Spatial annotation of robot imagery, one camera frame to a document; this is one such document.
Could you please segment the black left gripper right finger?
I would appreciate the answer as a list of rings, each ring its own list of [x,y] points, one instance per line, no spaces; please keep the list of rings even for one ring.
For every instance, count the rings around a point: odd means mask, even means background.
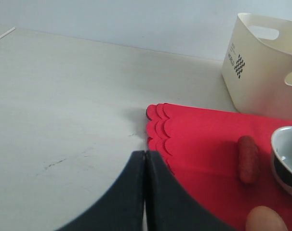
[[[145,203],[149,231],[231,231],[195,201],[158,152],[146,152]]]

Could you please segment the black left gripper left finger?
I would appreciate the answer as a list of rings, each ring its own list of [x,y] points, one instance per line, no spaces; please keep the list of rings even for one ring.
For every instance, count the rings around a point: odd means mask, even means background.
[[[132,152],[123,171],[104,195],[60,231],[141,231],[145,151]]]

